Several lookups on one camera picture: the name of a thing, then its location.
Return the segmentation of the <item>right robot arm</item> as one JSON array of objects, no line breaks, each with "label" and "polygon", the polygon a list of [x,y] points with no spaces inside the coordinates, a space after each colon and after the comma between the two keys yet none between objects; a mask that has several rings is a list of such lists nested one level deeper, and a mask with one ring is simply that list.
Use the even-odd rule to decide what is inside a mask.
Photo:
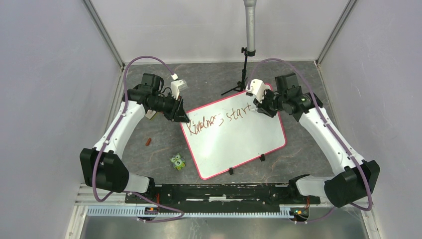
[{"label": "right robot arm", "polygon": [[277,90],[258,79],[250,80],[247,95],[254,97],[257,111],[269,117],[286,112],[307,130],[330,163],[331,178],[298,176],[289,181],[288,198],[293,203],[302,202],[307,196],[327,198],[341,208],[366,197],[372,208],[374,191],[380,166],[368,161],[345,140],[329,118],[320,99],[312,92],[303,93],[294,73],[275,78]]}]

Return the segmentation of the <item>white board with pink frame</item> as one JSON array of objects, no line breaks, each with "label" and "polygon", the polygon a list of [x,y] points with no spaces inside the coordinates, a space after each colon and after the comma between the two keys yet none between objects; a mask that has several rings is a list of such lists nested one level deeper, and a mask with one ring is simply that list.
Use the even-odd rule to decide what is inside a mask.
[{"label": "white board with pink frame", "polygon": [[190,122],[180,126],[201,179],[216,177],[287,144],[280,115],[271,118],[251,111],[256,108],[253,101],[239,92],[187,113]]}]

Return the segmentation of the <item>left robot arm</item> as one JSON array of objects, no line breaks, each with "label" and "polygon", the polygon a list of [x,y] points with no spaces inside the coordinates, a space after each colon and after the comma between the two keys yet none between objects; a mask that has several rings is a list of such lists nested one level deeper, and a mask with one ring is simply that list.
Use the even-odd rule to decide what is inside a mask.
[{"label": "left robot arm", "polygon": [[180,91],[187,87],[186,81],[172,81],[167,95],[163,93],[163,84],[160,76],[145,73],[139,85],[126,91],[109,129],[92,148],[84,148],[80,153],[87,185],[116,193],[134,191],[145,203],[156,198],[156,189],[150,186],[152,178],[130,173],[122,156],[135,127],[149,111],[162,113],[171,122],[190,121],[180,96]]}]

